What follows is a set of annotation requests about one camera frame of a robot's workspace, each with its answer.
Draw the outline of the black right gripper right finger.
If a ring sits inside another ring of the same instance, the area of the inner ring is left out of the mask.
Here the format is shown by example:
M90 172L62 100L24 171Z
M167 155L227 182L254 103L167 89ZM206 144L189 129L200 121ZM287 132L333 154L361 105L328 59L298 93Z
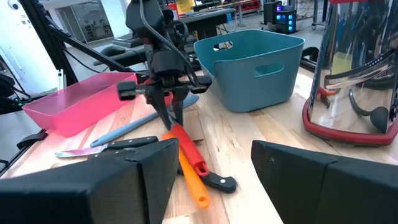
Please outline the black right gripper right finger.
M284 223L397 224L397 166L254 140L251 160Z

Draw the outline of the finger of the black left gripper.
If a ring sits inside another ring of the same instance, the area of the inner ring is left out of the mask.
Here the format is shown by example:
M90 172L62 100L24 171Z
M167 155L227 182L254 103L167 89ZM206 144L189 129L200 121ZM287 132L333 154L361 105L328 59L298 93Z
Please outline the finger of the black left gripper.
M147 102L154 107L158 115L161 117L165 127L169 130L172 122L169 119L168 107L165 103L165 91L159 88L150 88L147 91Z
M189 90L187 88L178 89L172 92L172 106L177 123L183 124L183 101L187 97Z

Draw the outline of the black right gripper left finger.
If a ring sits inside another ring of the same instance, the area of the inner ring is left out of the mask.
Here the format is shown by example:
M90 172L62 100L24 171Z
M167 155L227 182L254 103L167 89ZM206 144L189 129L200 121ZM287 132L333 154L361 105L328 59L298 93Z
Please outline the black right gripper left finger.
M178 139L1 180L1 223L162 223Z

